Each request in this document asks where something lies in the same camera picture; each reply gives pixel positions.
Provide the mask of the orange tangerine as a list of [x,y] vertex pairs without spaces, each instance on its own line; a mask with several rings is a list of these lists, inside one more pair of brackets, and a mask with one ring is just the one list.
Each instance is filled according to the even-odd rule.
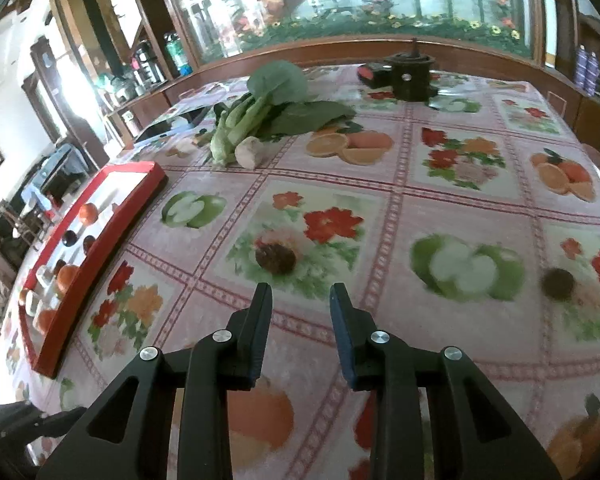
[[62,266],[56,275],[56,286],[61,295],[68,292],[73,280],[78,275],[80,268],[73,264],[65,264]]
[[93,203],[83,204],[79,209],[79,219],[84,226],[91,226],[99,217],[98,208]]

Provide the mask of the dark passion fruit centre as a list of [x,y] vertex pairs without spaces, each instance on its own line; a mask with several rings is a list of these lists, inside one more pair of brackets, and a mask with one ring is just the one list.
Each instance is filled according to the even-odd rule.
[[279,243],[258,245],[254,258],[263,270],[272,275],[291,274],[297,263],[294,251]]

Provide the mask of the dark passion fruit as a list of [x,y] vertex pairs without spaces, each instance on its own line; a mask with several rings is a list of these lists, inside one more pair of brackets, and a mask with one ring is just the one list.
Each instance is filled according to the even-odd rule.
[[254,258],[263,270],[272,275],[291,274],[297,263],[294,251],[279,243],[258,245]]
[[555,301],[568,301],[573,293],[576,280],[564,269],[551,268],[542,276],[541,289],[545,296]]

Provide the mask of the tangerine in tray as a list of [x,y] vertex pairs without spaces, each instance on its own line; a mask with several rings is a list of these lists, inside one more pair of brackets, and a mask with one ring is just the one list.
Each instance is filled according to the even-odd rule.
[[54,320],[56,311],[54,309],[44,309],[38,312],[34,319],[34,328],[43,336],[48,333]]

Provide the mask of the floral fruit tablecloth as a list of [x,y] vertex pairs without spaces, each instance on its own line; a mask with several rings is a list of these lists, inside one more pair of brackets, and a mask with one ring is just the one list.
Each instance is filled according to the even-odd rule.
[[[526,82],[437,72],[430,104],[359,84],[351,66],[306,75],[350,122],[264,144],[262,164],[215,167],[189,130],[121,153],[166,188],[96,287],[55,378],[30,367],[19,310],[0,339],[0,402],[49,413],[92,403],[141,348],[189,348],[272,286],[257,387],[230,396],[239,479],[362,479],[373,404],[340,372],[332,284],[413,347],[460,347],[564,478],[600,445],[600,177]],[[292,249],[291,274],[254,258]],[[568,301],[543,274],[576,280]]]

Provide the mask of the red white tray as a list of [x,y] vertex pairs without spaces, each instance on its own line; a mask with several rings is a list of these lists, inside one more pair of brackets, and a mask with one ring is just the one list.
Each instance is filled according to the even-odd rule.
[[[88,296],[126,234],[166,182],[168,177],[156,162],[110,165],[87,183],[64,214],[30,267],[24,287],[34,289],[40,284],[40,271],[53,271],[58,261],[78,266],[80,270],[65,295],[57,289],[56,276],[53,283],[45,287],[50,296],[41,301],[41,306],[56,311],[45,336],[34,328],[38,312],[31,316],[24,307],[19,309],[24,353],[32,370],[48,378],[57,375]],[[95,204],[99,212],[98,220],[91,226],[84,226],[79,219],[79,209],[86,203]],[[71,247],[62,244],[62,234],[67,230],[78,236],[78,241]]]

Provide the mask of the dark passion fruit right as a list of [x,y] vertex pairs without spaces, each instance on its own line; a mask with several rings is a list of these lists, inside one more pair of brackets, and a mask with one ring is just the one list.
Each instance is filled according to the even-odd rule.
[[576,280],[564,269],[551,268],[542,276],[541,289],[545,296],[555,301],[568,301],[573,293]]

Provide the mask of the dark plum in tray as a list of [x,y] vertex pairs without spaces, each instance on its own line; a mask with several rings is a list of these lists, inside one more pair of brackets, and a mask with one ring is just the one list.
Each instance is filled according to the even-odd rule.
[[78,241],[78,236],[76,232],[67,230],[64,234],[62,234],[62,244],[66,247],[71,247]]

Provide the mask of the white garlic bulb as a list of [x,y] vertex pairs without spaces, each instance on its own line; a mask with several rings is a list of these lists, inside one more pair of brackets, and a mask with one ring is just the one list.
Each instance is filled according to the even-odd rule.
[[265,148],[255,136],[247,136],[234,151],[236,162],[244,169],[257,169],[263,162]]

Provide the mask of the black tablet on table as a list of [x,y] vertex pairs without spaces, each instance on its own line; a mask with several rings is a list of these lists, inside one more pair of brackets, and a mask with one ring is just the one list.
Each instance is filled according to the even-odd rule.
[[135,139],[135,143],[143,142],[161,136],[163,133],[181,132],[198,126],[209,114],[210,106],[198,107],[194,110],[186,110],[176,115],[157,118],[148,125]]

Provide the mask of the green bok choy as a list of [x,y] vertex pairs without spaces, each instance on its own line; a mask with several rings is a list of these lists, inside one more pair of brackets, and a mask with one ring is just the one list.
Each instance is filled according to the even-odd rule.
[[346,104],[312,100],[306,74],[291,62],[274,61],[259,67],[247,79],[246,87],[233,101],[214,104],[214,127],[195,136],[198,146],[209,149],[215,166],[238,165],[234,151],[247,136],[255,136],[264,145],[355,116]]

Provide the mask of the red black small box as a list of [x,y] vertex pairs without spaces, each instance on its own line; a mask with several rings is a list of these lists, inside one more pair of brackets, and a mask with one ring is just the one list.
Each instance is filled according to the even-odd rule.
[[356,69],[358,81],[367,88],[378,89],[391,86],[391,67],[382,63],[365,63]]

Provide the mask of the black cylindrical grinder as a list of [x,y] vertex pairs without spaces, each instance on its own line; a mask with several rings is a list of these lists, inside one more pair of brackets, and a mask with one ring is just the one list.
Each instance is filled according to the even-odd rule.
[[394,97],[406,102],[428,102],[438,90],[431,84],[431,69],[436,62],[422,53],[416,38],[411,50],[398,52],[385,58],[390,67],[390,84]]

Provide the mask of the wooden cabinet counter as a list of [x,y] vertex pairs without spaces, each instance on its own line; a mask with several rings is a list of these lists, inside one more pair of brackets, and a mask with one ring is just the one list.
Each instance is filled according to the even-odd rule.
[[108,114],[124,145],[133,143],[131,126],[123,114],[132,114],[131,125],[143,129],[174,106],[181,96],[205,84],[248,76],[269,62],[285,60],[301,68],[370,64],[374,72],[388,70],[388,57],[419,50],[434,60],[435,70],[505,81],[525,81],[544,96],[571,128],[578,140],[600,152],[600,100],[587,96],[557,70],[487,47],[432,37],[337,36],[299,40],[249,51],[201,65],[187,76],[160,84],[154,91],[132,99]]

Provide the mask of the green plastic bottle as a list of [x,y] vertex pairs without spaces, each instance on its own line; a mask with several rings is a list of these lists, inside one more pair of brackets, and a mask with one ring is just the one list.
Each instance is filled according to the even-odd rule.
[[190,73],[190,66],[188,64],[184,48],[181,43],[180,36],[176,32],[167,32],[164,36],[166,42],[166,50],[170,54],[175,67],[181,75],[188,75]]

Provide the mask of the purple bottle right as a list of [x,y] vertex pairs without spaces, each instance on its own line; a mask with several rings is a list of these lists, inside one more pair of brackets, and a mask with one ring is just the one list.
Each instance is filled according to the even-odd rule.
[[600,63],[595,52],[588,54],[585,65],[584,90],[588,96],[596,93],[597,79],[600,74]]

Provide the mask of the purple bottle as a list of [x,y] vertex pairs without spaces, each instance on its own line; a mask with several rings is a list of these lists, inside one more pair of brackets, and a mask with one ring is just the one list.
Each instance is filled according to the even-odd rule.
[[586,66],[588,65],[588,52],[583,44],[577,50],[576,62],[574,62],[573,82],[579,89],[583,89],[586,79]]
[[600,63],[595,52],[588,54],[585,65],[584,90],[588,96],[596,93],[597,79],[600,74]]

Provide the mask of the purple bottle left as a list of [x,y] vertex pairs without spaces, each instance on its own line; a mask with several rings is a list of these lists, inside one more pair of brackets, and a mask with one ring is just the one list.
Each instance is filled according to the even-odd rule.
[[576,62],[574,62],[573,82],[579,89],[583,89],[586,79],[586,66],[588,65],[588,52],[583,44],[577,50]]

